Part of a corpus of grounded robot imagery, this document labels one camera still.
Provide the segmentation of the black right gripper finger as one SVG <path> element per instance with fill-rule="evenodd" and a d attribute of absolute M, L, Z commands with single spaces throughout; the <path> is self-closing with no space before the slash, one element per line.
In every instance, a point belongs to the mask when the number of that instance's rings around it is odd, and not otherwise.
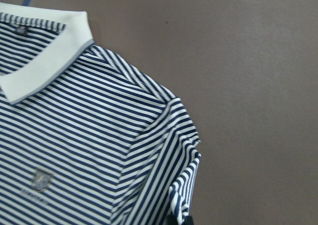
<path fill-rule="evenodd" d="M 194 225 L 193 217 L 190 215 L 190 209 L 173 210 L 174 225 Z"/>

